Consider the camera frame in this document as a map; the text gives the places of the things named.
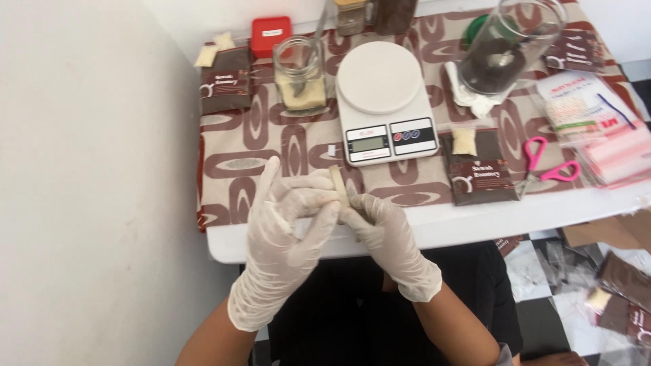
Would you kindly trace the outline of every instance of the red container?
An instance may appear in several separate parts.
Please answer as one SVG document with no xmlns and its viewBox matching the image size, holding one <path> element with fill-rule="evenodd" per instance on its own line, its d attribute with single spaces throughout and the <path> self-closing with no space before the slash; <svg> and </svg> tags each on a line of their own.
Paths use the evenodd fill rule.
<svg viewBox="0 0 651 366">
<path fill-rule="evenodd" d="M 257 18 L 251 25 L 251 51 L 259 59 L 272 56 L 274 45 L 292 35 L 292 21 L 288 16 Z"/>
</svg>

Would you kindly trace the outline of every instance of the latex glove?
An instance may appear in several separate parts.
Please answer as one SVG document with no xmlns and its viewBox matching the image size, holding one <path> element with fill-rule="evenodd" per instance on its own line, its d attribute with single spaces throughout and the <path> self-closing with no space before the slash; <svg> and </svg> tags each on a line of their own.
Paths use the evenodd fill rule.
<svg viewBox="0 0 651 366">
<path fill-rule="evenodd" d="M 230 288 L 228 311 L 235 328 L 269 324 L 321 257 L 339 216 L 339 196 L 327 169 L 309 176 L 276 178 L 278 157 L 267 162 L 249 211 L 246 269 Z M 304 239 L 293 221 L 319 209 Z"/>
<path fill-rule="evenodd" d="M 371 257 L 398 283 L 409 301 L 429 302 L 443 280 L 439 267 L 427 260 L 416 246 L 407 215 L 402 208 L 369 195 L 356 195 L 345 208 L 341 220 L 357 233 Z"/>
</svg>

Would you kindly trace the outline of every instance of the person's arm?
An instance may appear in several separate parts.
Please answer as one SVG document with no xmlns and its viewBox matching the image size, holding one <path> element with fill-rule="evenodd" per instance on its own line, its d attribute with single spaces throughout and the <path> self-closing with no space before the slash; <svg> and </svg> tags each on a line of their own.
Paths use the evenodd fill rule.
<svg viewBox="0 0 651 366">
<path fill-rule="evenodd" d="M 277 178 L 279 169 L 274 156 L 258 183 L 249 211 L 246 269 L 187 342 L 177 366 L 245 365 L 258 330 L 317 265 L 337 224 L 339 194 L 327 169 Z M 304 238 L 296 238 L 294 220 L 316 211 Z"/>
<path fill-rule="evenodd" d="M 404 211 L 368 194 L 352 197 L 350 204 L 352 208 L 342 211 L 341 220 L 398 283 L 400 293 L 413 302 L 427 336 L 450 363 L 495 365 L 500 356 L 499 345 L 443 283 L 438 266 L 423 257 Z"/>
<path fill-rule="evenodd" d="M 242 331 L 229 319 L 226 298 L 187 341 L 176 366 L 246 365 L 257 331 Z"/>
<path fill-rule="evenodd" d="M 445 282 L 429 302 L 413 307 L 427 337 L 452 365 L 495 365 L 497 341 Z"/>
</svg>

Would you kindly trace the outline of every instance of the digital kitchen scale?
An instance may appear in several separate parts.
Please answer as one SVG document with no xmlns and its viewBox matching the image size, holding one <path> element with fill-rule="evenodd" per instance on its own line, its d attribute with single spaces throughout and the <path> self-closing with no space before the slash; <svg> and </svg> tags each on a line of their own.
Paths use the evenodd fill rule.
<svg viewBox="0 0 651 366">
<path fill-rule="evenodd" d="M 439 149 L 421 66 L 406 48 L 369 42 L 337 72 L 346 159 L 354 167 L 434 155 Z"/>
</svg>

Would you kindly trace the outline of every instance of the glass jar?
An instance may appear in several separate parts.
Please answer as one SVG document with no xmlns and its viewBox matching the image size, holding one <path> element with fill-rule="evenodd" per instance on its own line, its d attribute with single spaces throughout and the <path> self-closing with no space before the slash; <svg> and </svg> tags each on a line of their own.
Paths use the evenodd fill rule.
<svg viewBox="0 0 651 366">
<path fill-rule="evenodd" d="M 326 69 L 323 46 L 312 39 L 291 36 L 273 47 L 273 80 L 288 111 L 325 107 Z"/>
<path fill-rule="evenodd" d="M 375 33 L 395 35 L 411 28 L 418 0 L 377 0 L 375 9 Z"/>
<path fill-rule="evenodd" d="M 364 31 L 367 22 L 367 0 L 334 0 L 337 5 L 337 32 L 341 36 Z"/>
<path fill-rule="evenodd" d="M 479 94 L 507 90 L 556 41 L 567 21 L 559 0 L 500 0 L 461 60 L 459 80 Z"/>
</svg>

